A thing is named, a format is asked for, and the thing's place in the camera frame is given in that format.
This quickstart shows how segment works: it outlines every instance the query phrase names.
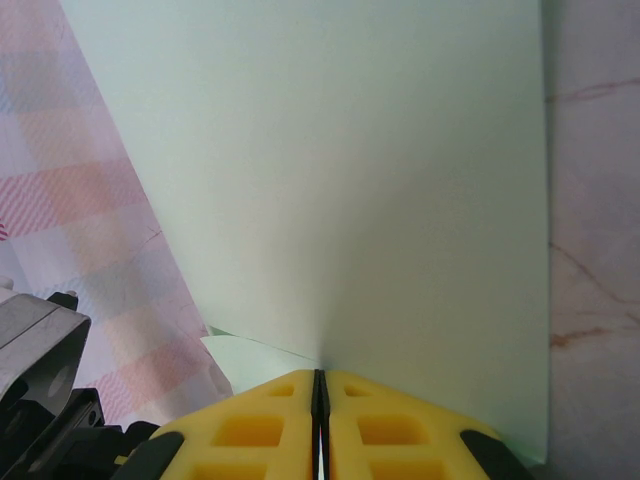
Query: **square hole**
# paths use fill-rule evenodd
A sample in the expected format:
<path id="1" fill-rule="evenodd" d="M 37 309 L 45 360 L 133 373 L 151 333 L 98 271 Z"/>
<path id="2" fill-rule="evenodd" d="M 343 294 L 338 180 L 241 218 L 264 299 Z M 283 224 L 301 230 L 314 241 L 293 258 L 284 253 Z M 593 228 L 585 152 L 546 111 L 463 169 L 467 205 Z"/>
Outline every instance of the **square hole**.
<path id="1" fill-rule="evenodd" d="M 213 445 L 218 447 L 277 447 L 284 419 L 273 415 L 246 415 L 225 421 Z"/>
<path id="2" fill-rule="evenodd" d="M 266 465 L 198 465 L 190 480 L 262 480 Z"/>
<path id="3" fill-rule="evenodd" d="M 379 461 L 372 462 L 373 480 L 449 480 L 438 461 Z"/>
<path id="4" fill-rule="evenodd" d="M 347 397 L 370 397 L 371 394 L 362 390 L 361 388 L 354 387 L 353 385 L 345 385 L 344 393 L 347 394 Z"/>
<path id="5" fill-rule="evenodd" d="M 269 392 L 270 397 L 290 397 L 293 395 L 293 385 L 281 385 Z"/>
<path id="6" fill-rule="evenodd" d="M 418 445 L 428 443 L 420 422 L 408 415 L 368 415 L 358 418 L 365 445 Z"/>

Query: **pink plaid cloth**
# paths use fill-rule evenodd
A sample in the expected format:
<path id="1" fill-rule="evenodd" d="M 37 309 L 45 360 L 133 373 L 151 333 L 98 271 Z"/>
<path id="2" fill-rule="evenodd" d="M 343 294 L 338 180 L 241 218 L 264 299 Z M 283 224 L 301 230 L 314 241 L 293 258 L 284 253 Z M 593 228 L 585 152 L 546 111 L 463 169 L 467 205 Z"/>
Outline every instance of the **pink plaid cloth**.
<path id="1" fill-rule="evenodd" d="M 78 292 L 93 325 L 76 384 L 99 389 L 108 422 L 164 423 L 223 396 L 203 322 L 57 0 L 0 3 L 0 275 L 39 297 Z"/>

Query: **pale green paper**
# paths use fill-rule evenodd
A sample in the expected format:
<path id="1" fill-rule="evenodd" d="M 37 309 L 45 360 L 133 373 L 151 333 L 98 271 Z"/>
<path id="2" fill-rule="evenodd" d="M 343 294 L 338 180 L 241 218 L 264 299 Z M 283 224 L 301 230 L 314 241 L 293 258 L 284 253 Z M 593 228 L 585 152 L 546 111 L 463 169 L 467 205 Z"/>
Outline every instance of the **pale green paper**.
<path id="1" fill-rule="evenodd" d="M 231 335 L 200 339 L 224 372 L 234 394 L 246 392 L 294 370 L 313 370 L 320 363 L 264 343 Z"/>
<path id="2" fill-rule="evenodd" d="M 544 459 L 538 2 L 62 4 L 207 323 Z"/>

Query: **marble surface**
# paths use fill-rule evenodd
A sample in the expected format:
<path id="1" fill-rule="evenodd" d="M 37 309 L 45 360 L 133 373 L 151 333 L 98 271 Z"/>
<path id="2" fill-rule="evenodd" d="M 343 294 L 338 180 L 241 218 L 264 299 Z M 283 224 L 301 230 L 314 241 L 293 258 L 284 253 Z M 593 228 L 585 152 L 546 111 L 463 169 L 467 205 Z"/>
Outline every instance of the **marble surface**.
<path id="1" fill-rule="evenodd" d="M 640 477 L 640 2 L 544 2 L 552 425 L 537 478 Z"/>

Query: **plaid fabric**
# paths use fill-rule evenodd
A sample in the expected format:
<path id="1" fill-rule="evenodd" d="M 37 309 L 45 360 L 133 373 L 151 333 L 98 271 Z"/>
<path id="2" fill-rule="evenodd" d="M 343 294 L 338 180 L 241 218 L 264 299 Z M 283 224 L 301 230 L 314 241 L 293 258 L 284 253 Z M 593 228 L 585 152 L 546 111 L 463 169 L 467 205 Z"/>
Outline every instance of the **plaid fabric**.
<path id="1" fill-rule="evenodd" d="M 57 0 L 0 1 L 0 275 L 39 297 L 78 292 L 93 325 L 76 384 L 99 389 L 109 422 L 163 423 L 221 398 L 202 320 Z"/>

